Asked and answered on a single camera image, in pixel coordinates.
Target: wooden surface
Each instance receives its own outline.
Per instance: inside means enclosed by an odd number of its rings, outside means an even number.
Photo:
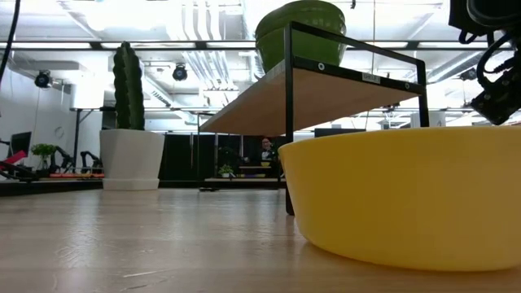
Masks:
[[[283,62],[201,126],[203,132],[265,135],[286,132]],[[417,94],[294,69],[295,130],[414,98]]]
[[[0,198],[2,292],[521,292],[521,270],[428,273],[331,255],[283,191]]]

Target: wooden shelf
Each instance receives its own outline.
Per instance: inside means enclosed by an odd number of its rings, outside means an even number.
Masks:
[[[295,130],[419,96],[414,83],[376,77],[295,57],[293,73]],[[285,66],[282,61],[201,125],[200,131],[278,136],[285,129]]]

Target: black cable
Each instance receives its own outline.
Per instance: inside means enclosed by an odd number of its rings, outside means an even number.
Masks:
[[[508,69],[511,69],[515,63],[517,61],[517,57],[512,57],[508,60],[506,60],[505,62],[503,62],[501,65],[499,65],[498,67],[494,68],[494,70],[492,71],[489,71],[485,68],[485,72],[486,73],[489,73],[489,74],[495,74],[495,73],[499,73],[499,72],[502,72],[502,71],[505,71],[505,70],[508,70]]]
[[[512,36],[506,33],[503,37],[497,40],[497,42],[490,46],[479,60],[478,67],[476,68],[476,75],[478,77],[479,84],[483,86],[485,90],[487,90],[487,88],[492,84],[492,82],[490,82],[490,80],[484,75],[485,65],[487,65],[487,62],[490,57],[492,57],[492,54],[511,38]]]
[[[15,12],[13,14],[11,30],[9,31],[9,38],[7,38],[6,49],[3,52],[2,64],[0,64],[0,82],[2,82],[3,73],[6,71],[7,60],[9,60],[11,47],[13,45],[13,41],[15,40],[16,25],[18,24],[18,16],[20,15],[20,3],[21,0],[16,0],[15,2]]]
[[[488,46],[492,46],[494,44],[494,42],[496,42],[496,40],[494,39],[494,32],[488,33],[487,34]]]

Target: red object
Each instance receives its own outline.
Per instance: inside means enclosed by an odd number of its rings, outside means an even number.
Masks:
[[[23,158],[27,158],[27,154],[25,153],[25,151],[19,151],[16,154],[5,159],[3,162],[8,164],[16,164],[19,160],[22,160]]]

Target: black metal frame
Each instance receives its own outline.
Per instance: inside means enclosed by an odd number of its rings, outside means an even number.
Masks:
[[[427,74],[425,68],[425,62],[416,58],[402,55],[391,50],[382,49],[377,46],[372,46],[364,42],[354,40],[349,37],[340,36],[334,33],[330,33],[319,28],[314,28],[305,24],[296,22],[290,22],[284,29],[284,62],[286,70],[286,139],[287,143],[293,142],[294,132],[294,112],[293,112],[293,69],[299,68],[304,70],[310,70],[314,72],[320,72],[322,74],[332,75],[336,77],[342,77],[354,81],[372,83],[367,80],[367,73],[357,72],[350,69],[339,68],[336,66],[330,66],[317,61],[303,59],[301,57],[295,57],[293,55],[293,31],[299,31],[302,33],[308,33],[316,37],[322,37],[335,42],[350,45],[352,47],[368,50],[378,55],[383,55],[389,58],[397,59],[406,63],[416,65],[418,84],[396,81],[384,77],[378,77],[379,82],[373,83],[374,86],[383,86],[396,90],[406,90],[418,94],[419,103],[419,114],[420,114],[420,125],[422,127],[429,126],[429,109],[427,105]],[[295,215],[293,211],[293,204],[291,203],[291,197],[289,190],[286,187],[286,212],[289,215]]]
[[[199,189],[201,189],[203,187],[203,184],[204,184],[204,179],[201,178],[201,175],[200,175],[200,172],[199,172],[199,164],[200,164],[200,162],[199,162],[199,148],[200,148],[200,145],[201,145],[199,138],[201,136],[201,115],[203,115],[203,116],[214,116],[215,114],[212,114],[212,113],[197,113],[197,175],[196,176],[197,176],[197,187]],[[217,153],[217,148],[218,148],[217,144],[215,145],[215,148],[216,148],[215,153]]]

